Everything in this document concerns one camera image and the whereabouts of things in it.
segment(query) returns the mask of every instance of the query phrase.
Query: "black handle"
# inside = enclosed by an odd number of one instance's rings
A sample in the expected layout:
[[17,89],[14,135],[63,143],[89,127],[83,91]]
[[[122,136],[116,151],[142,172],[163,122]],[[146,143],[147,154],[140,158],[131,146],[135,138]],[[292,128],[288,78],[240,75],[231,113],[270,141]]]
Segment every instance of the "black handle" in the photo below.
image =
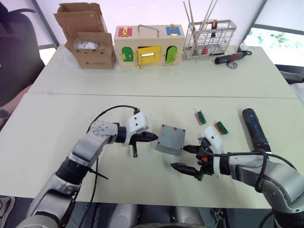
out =
[[258,121],[257,115],[252,108],[244,109],[243,118],[250,133],[251,141],[255,149],[263,149],[270,152],[270,146],[264,135],[262,127]]

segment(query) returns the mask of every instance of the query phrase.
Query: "white wall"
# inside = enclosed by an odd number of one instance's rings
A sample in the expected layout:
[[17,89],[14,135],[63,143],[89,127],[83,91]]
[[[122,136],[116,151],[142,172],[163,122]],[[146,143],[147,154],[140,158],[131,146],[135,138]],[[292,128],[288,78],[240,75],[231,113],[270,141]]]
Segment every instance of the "white wall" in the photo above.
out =
[[[65,43],[66,38],[58,25],[53,13],[59,3],[84,2],[85,0],[37,0],[43,14],[52,28],[59,43]],[[237,25],[237,30],[231,44],[237,45],[242,40],[252,18],[262,0],[218,0],[210,19],[230,19]],[[188,20],[182,0],[96,0],[108,29],[115,33],[116,26],[121,25],[161,25],[181,24],[184,31],[188,27]],[[191,0],[194,20],[203,20],[211,0]]]
[[255,23],[304,31],[304,0],[267,0]]
[[[0,1],[8,9],[8,11],[17,10],[21,8],[29,8],[25,0],[0,0]],[[23,14],[25,14],[30,19],[30,21],[34,26],[38,45],[50,44],[50,41],[48,40],[43,30],[41,29],[40,25],[38,24],[37,20],[35,19],[34,14],[33,13],[23,13]]]

